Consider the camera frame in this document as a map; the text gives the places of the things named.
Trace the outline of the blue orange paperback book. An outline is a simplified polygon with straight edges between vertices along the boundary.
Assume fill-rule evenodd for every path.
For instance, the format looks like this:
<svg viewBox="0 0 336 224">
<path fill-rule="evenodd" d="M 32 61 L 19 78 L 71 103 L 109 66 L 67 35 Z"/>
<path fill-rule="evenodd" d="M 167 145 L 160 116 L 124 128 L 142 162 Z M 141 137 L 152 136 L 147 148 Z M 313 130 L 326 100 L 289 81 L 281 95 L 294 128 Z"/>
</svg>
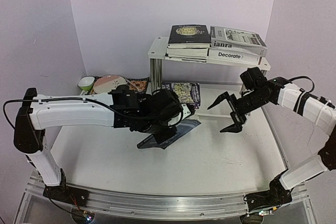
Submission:
<svg viewBox="0 0 336 224">
<path fill-rule="evenodd" d="M 208 48 L 168 48 L 166 53 L 168 55 L 206 57 Z"/>
</svg>

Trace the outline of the grey photo cover book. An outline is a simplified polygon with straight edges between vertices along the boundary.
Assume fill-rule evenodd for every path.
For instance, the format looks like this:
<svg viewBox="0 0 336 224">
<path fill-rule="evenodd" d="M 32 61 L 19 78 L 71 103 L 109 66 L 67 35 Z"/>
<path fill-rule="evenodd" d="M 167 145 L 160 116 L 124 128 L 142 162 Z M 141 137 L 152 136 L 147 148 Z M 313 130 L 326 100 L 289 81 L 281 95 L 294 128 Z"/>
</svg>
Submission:
<svg viewBox="0 0 336 224">
<path fill-rule="evenodd" d="M 219 26 L 210 27 L 212 47 L 266 57 L 267 46 L 258 33 Z"/>
</svg>

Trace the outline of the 52-Storey Treehouse book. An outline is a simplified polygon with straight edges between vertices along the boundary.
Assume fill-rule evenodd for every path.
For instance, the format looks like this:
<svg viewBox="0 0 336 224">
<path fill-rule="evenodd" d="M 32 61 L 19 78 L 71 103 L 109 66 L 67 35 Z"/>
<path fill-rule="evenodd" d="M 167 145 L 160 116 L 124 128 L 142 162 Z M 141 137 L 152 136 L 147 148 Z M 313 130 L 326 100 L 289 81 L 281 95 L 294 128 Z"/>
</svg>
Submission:
<svg viewBox="0 0 336 224">
<path fill-rule="evenodd" d="M 196 109 L 201 106 L 200 84 L 195 82 L 162 82 L 162 89 L 175 92 L 181 103 L 193 105 Z"/>
</svg>

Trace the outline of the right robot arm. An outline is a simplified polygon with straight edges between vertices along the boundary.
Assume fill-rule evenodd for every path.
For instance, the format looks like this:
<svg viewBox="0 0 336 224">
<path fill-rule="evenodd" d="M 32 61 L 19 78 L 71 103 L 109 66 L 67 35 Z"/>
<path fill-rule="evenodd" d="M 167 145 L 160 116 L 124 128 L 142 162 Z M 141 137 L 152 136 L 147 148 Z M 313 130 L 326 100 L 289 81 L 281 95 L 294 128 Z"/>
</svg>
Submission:
<svg viewBox="0 0 336 224">
<path fill-rule="evenodd" d="M 314 95 L 313 88 L 305 90 L 294 83 L 304 76 L 267 79 L 258 67 L 253 67 L 243 72 L 240 78 L 246 90 L 239 98 L 225 91 L 209 106 L 211 109 L 227 101 L 231 109 L 233 123 L 223 128 L 222 133 L 241 132 L 248 114 L 271 103 L 310 122 L 328 137 L 316 153 L 277 175 L 267 190 L 245 195 L 248 213 L 253 214 L 292 202 L 292 191 L 296 186 L 335 170 L 335 105 L 323 96 Z"/>
</svg>

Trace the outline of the brown Decorate book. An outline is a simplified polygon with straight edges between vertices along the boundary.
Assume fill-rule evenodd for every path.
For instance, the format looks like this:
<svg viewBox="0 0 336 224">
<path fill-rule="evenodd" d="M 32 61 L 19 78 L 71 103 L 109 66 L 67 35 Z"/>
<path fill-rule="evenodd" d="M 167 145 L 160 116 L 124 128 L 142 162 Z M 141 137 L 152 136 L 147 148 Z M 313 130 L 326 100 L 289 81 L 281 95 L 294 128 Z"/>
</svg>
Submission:
<svg viewBox="0 0 336 224">
<path fill-rule="evenodd" d="M 259 65 L 261 62 L 261 57 L 259 56 L 244 54 L 242 52 L 235 52 L 230 50 L 218 50 L 218 49 L 209 49 L 208 58 L 217 61 L 226 60 L 226 61 L 249 63 L 254 65 Z"/>
</svg>

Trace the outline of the black notebook with barcode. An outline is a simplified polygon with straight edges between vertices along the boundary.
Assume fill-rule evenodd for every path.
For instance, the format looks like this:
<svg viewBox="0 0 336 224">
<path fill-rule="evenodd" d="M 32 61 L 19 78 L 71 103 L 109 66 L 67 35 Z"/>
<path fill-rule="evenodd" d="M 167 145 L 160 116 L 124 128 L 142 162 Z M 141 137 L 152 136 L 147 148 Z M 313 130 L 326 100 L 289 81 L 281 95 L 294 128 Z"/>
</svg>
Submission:
<svg viewBox="0 0 336 224">
<path fill-rule="evenodd" d="M 173 25 L 168 48 L 208 48 L 211 38 L 206 25 Z"/>
</svg>

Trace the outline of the dark blue paperback book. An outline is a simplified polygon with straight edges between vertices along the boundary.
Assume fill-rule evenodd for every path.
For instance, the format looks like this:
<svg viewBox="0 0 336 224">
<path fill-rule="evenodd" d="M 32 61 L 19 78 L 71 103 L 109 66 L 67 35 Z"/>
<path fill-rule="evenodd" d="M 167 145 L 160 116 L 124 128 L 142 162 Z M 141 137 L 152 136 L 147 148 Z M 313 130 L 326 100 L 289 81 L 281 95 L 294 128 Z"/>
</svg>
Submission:
<svg viewBox="0 0 336 224">
<path fill-rule="evenodd" d="M 151 134 L 146 137 L 137 144 L 137 148 L 161 148 L 164 150 L 199 125 L 201 125 L 199 120 L 183 120 L 182 123 L 173 127 L 172 130 L 167 130 L 163 134 Z"/>
</svg>

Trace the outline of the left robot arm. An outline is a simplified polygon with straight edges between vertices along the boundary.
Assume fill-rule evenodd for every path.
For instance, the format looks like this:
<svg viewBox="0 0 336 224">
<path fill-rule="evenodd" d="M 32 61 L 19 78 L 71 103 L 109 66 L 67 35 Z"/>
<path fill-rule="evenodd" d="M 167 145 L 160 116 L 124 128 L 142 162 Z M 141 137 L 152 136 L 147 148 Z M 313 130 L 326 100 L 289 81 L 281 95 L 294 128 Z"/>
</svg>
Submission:
<svg viewBox="0 0 336 224">
<path fill-rule="evenodd" d="M 45 140 L 49 127 L 96 125 L 150 134 L 158 144 L 170 141 L 178 125 L 192 110 L 167 89 L 153 94 L 138 93 L 126 84 L 94 95 L 51 97 L 35 88 L 20 101 L 14 129 L 14 145 L 26 155 L 45 184 L 44 197 L 83 207 L 89 192 L 71 187 Z"/>
</svg>

